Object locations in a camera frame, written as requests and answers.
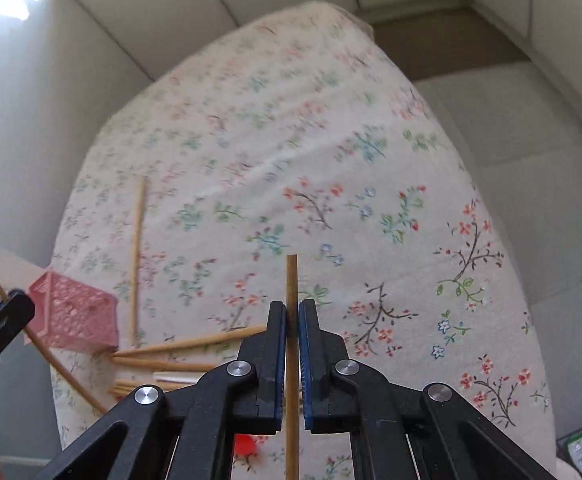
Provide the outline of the wooden chopstick of pile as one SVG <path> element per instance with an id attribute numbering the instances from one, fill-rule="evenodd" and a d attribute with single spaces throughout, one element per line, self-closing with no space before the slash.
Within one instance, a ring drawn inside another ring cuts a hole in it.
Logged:
<path id="1" fill-rule="evenodd" d="M 116 358 L 127 358 L 128 356 L 143 356 L 144 354 L 173 352 L 177 350 L 189 350 L 193 348 L 211 346 L 212 344 L 222 344 L 223 342 L 242 340 L 253 335 L 263 333 L 266 330 L 264 324 L 229 330 L 192 339 L 180 341 L 164 342 L 164 344 L 154 344 L 153 346 L 138 349 L 120 350 L 113 353 Z"/>
<path id="2" fill-rule="evenodd" d="M 152 372 L 206 373 L 217 367 L 217 364 L 145 360 L 125 358 L 124 356 L 112 356 L 110 361 L 116 365 L 140 368 L 140 370 L 152 370 Z"/>

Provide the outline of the white plastic spoon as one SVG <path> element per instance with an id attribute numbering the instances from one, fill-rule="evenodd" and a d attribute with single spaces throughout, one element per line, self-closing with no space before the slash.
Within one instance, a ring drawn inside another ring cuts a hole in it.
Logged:
<path id="1" fill-rule="evenodd" d="M 160 384 L 190 386 L 195 385 L 203 375 L 203 372 L 172 372 L 171 370 L 162 370 L 161 372 L 154 372 L 153 379 Z"/>

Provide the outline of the wooden chopstick lowest of pile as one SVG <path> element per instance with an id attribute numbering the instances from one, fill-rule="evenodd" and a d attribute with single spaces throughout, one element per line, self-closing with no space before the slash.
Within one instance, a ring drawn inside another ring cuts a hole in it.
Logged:
<path id="1" fill-rule="evenodd" d="M 128 394 L 133 392 L 134 388 L 131 387 L 114 386 L 112 388 L 108 388 L 108 394 L 114 399 L 123 399 L 124 396 L 128 396 Z"/>

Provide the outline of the red plastic spoon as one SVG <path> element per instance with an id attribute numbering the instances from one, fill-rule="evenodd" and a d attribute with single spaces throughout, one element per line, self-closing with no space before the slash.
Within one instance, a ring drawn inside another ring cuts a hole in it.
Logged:
<path id="1" fill-rule="evenodd" d="M 233 456 L 243 458 L 255 456 L 268 439 L 268 436 L 261 434 L 237 434 L 233 440 Z"/>

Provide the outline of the pink lattice utensil basket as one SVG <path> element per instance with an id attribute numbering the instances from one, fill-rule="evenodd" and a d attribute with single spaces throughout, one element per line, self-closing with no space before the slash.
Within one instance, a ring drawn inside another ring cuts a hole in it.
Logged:
<path id="1" fill-rule="evenodd" d="M 117 298 L 54 271 L 29 285 L 35 315 L 28 326 L 50 348 L 98 353 L 118 347 Z"/>

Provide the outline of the lone wooden chopstick far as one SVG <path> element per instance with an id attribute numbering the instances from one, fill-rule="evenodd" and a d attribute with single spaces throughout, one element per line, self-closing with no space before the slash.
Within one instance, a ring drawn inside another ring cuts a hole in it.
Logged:
<path id="1" fill-rule="evenodd" d="M 134 347 L 138 334 L 139 275 L 141 266 L 141 237 L 146 203 L 146 176 L 138 177 L 136 208 L 134 208 L 134 234 L 131 246 L 131 270 L 129 293 L 129 340 Z"/>

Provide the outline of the floral tablecloth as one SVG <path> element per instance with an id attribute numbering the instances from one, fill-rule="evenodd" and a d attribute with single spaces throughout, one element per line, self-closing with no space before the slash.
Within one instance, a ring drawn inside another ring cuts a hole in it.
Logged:
<path id="1" fill-rule="evenodd" d="M 209 44 L 103 126 L 53 270 L 115 295 L 120 346 L 146 176 L 138 347 L 266 321 L 297 255 L 321 326 L 390 382 L 444 382 L 556 466 L 537 337 L 500 227 L 371 28 L 327 3 Z"/>

